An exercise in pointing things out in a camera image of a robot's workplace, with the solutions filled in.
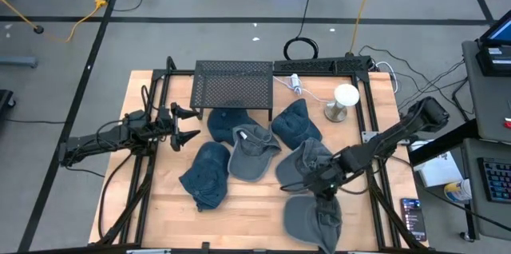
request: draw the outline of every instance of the computer keyboard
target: computer keyboard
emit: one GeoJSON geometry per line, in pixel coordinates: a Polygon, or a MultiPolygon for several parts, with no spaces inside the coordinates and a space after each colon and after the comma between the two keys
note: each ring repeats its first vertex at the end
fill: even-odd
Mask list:
{"type": "Polygon", "coordinates": [[[511,203],[511,160],[477,159],[488,201],[511,203]]]}

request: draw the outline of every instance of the white cable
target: white cable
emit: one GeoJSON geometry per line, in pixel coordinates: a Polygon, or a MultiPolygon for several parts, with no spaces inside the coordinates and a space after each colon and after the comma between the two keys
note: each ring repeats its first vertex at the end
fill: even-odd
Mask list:
{"type": "Polygon", "coordinates": [[[317,101],[329,102],[327,100],[317,98],[311,91],[302,88],[302,81],[298,78],[298,76],[296,74],[293,74],[293,76],[290,76],[290,77],[286,77],[286,78],[289,78],[289,80],[290,80],[289,84],[287,84],[285,81],[278,79],[277,77],[273,77],[273,78],[275,80],[277,80],[278,82],[284,84],[288,89],[292,89],[293,92],[298,96],[302,95],[303,91],[305,91],[306,93],[309,93],[317,101]]]}
{"type": "Polygon", "coordinates": [[[387,65],[388,68],[390,69],[390,72],[392,73],[392,76],[394,77],[394,84],[396,85],[396,87],[394,89],[394,93],[397,93],[398,89],[399,89],[399,85],[398,85],[398,78],[396,77],[396,73],[394,73],[394,69],[392,68],[392,66],[390,66],[389,62],[378,62],[375,65],[376,65],[376,67],[378,67],[378,65],[381,65],[381,64],[387,65]]]}

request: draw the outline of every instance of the metal mesh rack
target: metal mesh rack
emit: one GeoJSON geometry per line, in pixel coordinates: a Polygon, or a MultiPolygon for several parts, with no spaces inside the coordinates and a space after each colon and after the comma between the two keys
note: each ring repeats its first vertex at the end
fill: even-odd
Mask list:
{"type": "Polygon", "coordinates": [[[268,109],[271,120],[272,76],[272,62],[197,61],[190,107],[268,109]]]}

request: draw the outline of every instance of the concrete floor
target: concrete floor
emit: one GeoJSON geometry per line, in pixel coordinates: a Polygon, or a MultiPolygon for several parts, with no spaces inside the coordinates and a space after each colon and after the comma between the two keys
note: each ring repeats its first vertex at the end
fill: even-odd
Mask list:
{"type": "MultiPolygon", "coordinates": [[[[311,0],[309,18],[355,18],[362,0],[311,0]]],[[[38,22],[47,33],[65,37],[72,23],[59,17],[84,16],[93,8],[93,0],[11,0],[28,16],[48,17],[38,22]]],[[[136,5],[138,0],[117,0],[116,8],[136,5]]],[[[105,121],[116,119],[133,69],[163,68],[171,55],[180,69],[192,69],[196,60],[280,60],[284,43],[293,38],[299,24],[287,18],[300,18],[306,0],[144,0],[131,12],[114,12],[99,49],[85,96],[78,111],[72,135],[95,131],[105,121]],[[162,23],[119,22],[122,18],[176,18],[162,23]],[[189,18],[225,18],[221,22],[192,23],[189,18]],[[234,18],[247,18],[233,23],[234,18]],[[258,23],[260,18],[275,18],[273,23],[258,23]]],[[[509,10],[511,0],[486,0],[494,18],[509,10]]],[[[104,11],[96,14],[102,17],[104,11]]],[[[0,16],[11,16],[0,6],[0,16]]],[[[421,21],[408,23],[381,20],[362,24],[355,50],[369,45],[388,49],[405,58],[429,79],[461,60],[461,43],[479,37],[488,26],[477,0],[367,0],[364,18],[402,18],[421,21]],[[448,25],[446,19],[462,19],[463,26],[448,25]]],[[[85,62],[97,35],[99,23],[86,22],[69,44],[44,39],[26,24],[0,20],[0,54],[34,55],[37,69],[0,66],[0,88],[12,89],[18,104],[10,118],[25,120],[65,120],[85,62]]],[[[320,57],[338,57],[348,51],[352,22],[342,24],[306,24],[303,36],[319,44],[320,57]]],[[[377,62],[389,62],[396,72],[415,77],[403,62],[390,56],[365,50],[377,62]]],[[[309,58],[311,51],[298,43],[290,48],[293,58],[309,58]]],[[[464,66],[444,77],[438,85],[460,80],[464,66]]],[[[410,79],[399,77],[398,102],[414,93],[410,79]]],[[[453,88],[445,89],[450,97],[453,88]]],[[[451,104],[430,93],[451,113],[445,131],[462,123],[451,104]]],[[[468,87],[459,98],[472,109],[468,87]]],[[[61,125],[23,125],[5,123],[0,132],[0,252],[15,252],[32,212],[48,169],[61,125]]],[[[108,156],[89,158],[84,169],[103,173],[108,156]]],[[[90,234],[102,179],[84,173],[59,169],[49,201],[34,237],[31,250],[86,245],[90,234]]],[[[482,237],[474,244],[458,238],[465,231],[465,213],[419,192],[424,205],[426,227],[431,246],[450,252],[504,253],[511,242],[482,237]]]]}

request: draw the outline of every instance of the wooden table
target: wooden table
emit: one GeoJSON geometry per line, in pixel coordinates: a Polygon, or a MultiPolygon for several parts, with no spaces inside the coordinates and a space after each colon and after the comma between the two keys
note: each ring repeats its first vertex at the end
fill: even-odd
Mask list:
{"type": "MultiPolygon", "coordinates": [[[[143,108],[140,89],[142,85],[149,87],[151,75],[152,71],[131,73],[121,116],[123,113],[143,108]]],[[[332,99],[333,89],[337,85],[351,83],[347,77],[301,77],[301,79],[305,89],[322,99],[332,99]]],[[[191,76],[172,76],[168,104],[176,101],[182,107],[188,108],[192,82],[191,76]]],[[[388,129],[399,120],[390,77],[387,73],[370,73],[370,85],[378,126],[380,130],[388,129]]],[[[324,103],[316,101],[307,93],[303,97],[307,99],[310,118],[323,134],[323,143],[330,151],[335,153],[348,145],[360,143],[354,107],[349,108],[344,122],[332,123],[323,114],[324,103]]],[[[364,98],[365,96],[362,95],[366,129],[370,130],[364,98]]],[[[281,113],[296,99],[299,98],[286,86],[275,82],[274,116],[281,113]]],[[[210,110],[204,112],[202,121],[196,118],[180,121],[181,131],[201,130],[201,133],[190,140],[180,152],[173,152],[168,140],[159,144],[142,246],[145,248],[200,248],[202,242],[207,241],[211,243],[211,248],[222,249],[317,249],[315,246],[293,240],[283,229],[283,206],[289,194],[279,190],[280,185],[275,178],[275,167],[291,150],[282,141],[279,141],[283,146],[282,152],[273,158],[269,170],[261,181],[248,183],[229,177],[228,196],[219,208],[197,212],[196,203],[183,189],[178,177],[190,167],[199,147],[206,141],[212,141],[207,127],[209,112],[210,110]]],[[[249,115],[262,126],[266,128],[269,126],[266,110],[250,110],[249,115]]],[[[128,150],[112,153],[107,176],[127,154],[128,150]]],[[[408,160],[403,147],[398,147],[394,155],[408,160]]],[[[117,172],[108,188],[105,196],[104,231],[115,222],[126,205],[134,161],[135,159],[132,158],[117,172]]],[[[401,214],[399,200],[404,197],[417,197],[414,178],[411,169],[398,161],[388,160],[386,167],[394,208],[398,214],[401,214]]],[[[349,190],[361,190],[365,187],[365,176],[360,176],[350,184],[344,185],[344,188],[349,190]]],[[[356,196],[339,191],[337,197],[343,212],[343,226],[337,249],[377,250],[368,192],[356,196]]],[[[391,245],[388,219],[382,209],[380,212],[386,245],[391,245]]],[[[137,218],[136,210],[132,215],[129,241],[134,240],[137,218]]],[[[89,240],[91,242],[98,240],[97,215],[89,240]]]]}

